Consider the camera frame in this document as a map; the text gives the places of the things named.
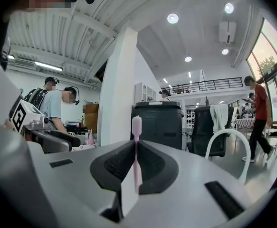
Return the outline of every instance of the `man in red shirt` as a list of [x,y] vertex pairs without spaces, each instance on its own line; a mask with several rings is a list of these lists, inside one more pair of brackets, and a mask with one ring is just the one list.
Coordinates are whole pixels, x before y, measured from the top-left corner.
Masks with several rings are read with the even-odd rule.
[[270,100],[264,87],[257,84],[253,77],[247,76],[244,79],[244,84],[246,86],[250,86],[250,89],[255,90],[255,101],[251,101],[251,103],[256,107],[256,120],[254,122],[249,140],[251,150],[250,162],[255,161],[257,141],[261,145],[263,151],[267,154],[268,161],[273,153],[273,147],[268,143],[262,132],[266,126],[266,123],[268,126],[271,126],[272,124]]

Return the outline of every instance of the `large window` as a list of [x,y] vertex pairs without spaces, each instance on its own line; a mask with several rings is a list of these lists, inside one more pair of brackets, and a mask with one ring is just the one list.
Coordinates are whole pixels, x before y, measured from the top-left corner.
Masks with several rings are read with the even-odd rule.
[[277,121],[277,72],[273,76],[267,74],[277,63],[277,31],[266,19],[247,62],[256,80],[263,77],[262,85],[271,101],[272,118]]

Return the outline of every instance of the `black metal railing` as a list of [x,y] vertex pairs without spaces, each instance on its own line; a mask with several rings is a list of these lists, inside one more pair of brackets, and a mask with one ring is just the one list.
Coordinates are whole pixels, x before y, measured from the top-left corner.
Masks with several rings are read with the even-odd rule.
[[162,90],[167,89],[171,95],[176,95],[205,90],[228,89],[239,87],[243,87],[242,77],[215,79],[195,82],[192,84],[175,85],[172,87],[162,88]]

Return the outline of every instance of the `light blue t-shirt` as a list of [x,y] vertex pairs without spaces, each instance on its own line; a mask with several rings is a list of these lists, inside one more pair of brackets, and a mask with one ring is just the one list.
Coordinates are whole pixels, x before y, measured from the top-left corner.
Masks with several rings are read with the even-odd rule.
[[61,118],[61,99],[62,93],[60,90],[51,90],[44,96],[40,106],[40,111],[49,118]]

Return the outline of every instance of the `round ceiling light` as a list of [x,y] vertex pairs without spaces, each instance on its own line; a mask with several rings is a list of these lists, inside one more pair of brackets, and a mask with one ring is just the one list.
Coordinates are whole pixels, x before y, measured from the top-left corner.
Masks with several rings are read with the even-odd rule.
[[226,12],[226,13],[232,13],[233,10],[234,10],[234,7],[233,7],[233,5],[232,5],[231,3],[227,3],[227,4],[225,5],[225,12]]
[[229,53],[229,50],[228,50],[228,49],[222,50],[222,54],[223,54],[223,55],[227,55],[228,53]]
[[187,62],[187,63],[189,63],[191,60],[192,60],[192,57],[190,57],[190,56],[187,56],[187,57],[185,58],[185,62]]
[[175,24],[178,21],[178,16],[175,13],[169,14],[169,16],[167,17],[167,20],[169,23]]

